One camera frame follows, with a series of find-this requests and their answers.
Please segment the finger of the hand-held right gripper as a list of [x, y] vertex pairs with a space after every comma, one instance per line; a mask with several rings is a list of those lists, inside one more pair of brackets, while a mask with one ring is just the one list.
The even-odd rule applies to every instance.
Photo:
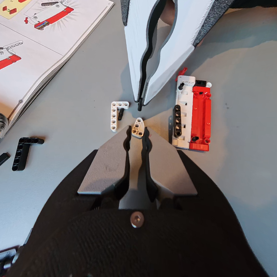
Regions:
[[157, 69], [146, 82], [143, 105], [147, 105], [193, 52], [193, 43], [214, 0], [175, 1], [173, 29], [161, 46]]
[[135, 102], [146, 100], [146, 65], [153, 51], [153, 34], [160, 17], [160, 1], [124, 1], [124, 31]]

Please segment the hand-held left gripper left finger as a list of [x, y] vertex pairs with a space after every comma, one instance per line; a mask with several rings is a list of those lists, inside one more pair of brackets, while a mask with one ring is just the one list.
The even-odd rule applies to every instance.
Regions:
[[131, 129], [127, 125], [99, 147], [78, 194], [123, 198], [129, 189]]

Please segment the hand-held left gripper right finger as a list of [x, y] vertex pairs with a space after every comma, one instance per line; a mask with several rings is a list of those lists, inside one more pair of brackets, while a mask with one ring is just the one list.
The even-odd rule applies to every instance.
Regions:
[[175, 147], [147, 127], [143, 140], [146, 189], [150, 201], [196, 196], [197, 190]]

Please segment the small white curved brick piece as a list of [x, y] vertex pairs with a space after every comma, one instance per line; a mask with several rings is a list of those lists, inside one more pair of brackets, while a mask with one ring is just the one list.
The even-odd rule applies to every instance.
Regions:
[[144, 135], [144, 130], [145, 130], [145, 126], [144, 126], [143, 119], [138, 117], [132, 128], [132, 136], [138, 139], [142, 139]]

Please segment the person's right hand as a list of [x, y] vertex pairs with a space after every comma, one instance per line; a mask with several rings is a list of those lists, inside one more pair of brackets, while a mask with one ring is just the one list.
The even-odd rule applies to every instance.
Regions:
[[175, 19], [175, 2], [173, 0], [167, 0], [164, 10], [160, 16], [160, 19], [170, 26], [173, 26]]

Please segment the black straight brick beam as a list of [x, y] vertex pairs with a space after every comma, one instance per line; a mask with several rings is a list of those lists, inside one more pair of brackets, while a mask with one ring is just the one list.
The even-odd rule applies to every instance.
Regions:
[[181, 107], [178, 104], [173, 108], [173, 135], [175, 138], [182, 135]]

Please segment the white L-shaped brick beam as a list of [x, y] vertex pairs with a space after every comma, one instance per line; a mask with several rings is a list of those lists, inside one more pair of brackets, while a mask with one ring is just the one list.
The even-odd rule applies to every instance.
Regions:
[[120, 108], [129, 109], [129, 102], [127, 101], [113, 101], [111, 103], [111, 130], [117, 131], [118, 113]]

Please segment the red and white brick panel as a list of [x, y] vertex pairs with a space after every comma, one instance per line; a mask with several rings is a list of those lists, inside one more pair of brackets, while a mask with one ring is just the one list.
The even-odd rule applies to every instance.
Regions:
[[179, 138], [172, 135], [172, 145], [181, 149], [209, 151], [212, 84], [180, 73], [175, 81], [175, 105], [181, 107], [182, 135]]

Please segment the black L-shaped brick beam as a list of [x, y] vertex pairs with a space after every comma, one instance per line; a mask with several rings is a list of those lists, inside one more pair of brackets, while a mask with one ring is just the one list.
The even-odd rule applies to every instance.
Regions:
[[26, 167], [27, 158], [31, 145], [41, 145], [44, 143], [42, 138], [21, 137], [19, 139], [15, 158], [12, 165], [12, 171], [23, 171]]

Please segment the open instruction booklet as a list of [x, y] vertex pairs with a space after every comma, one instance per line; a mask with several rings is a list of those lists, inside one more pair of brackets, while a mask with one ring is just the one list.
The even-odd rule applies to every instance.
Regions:
[[1, 138], [113, 5], [104, 0], [0, 1]]

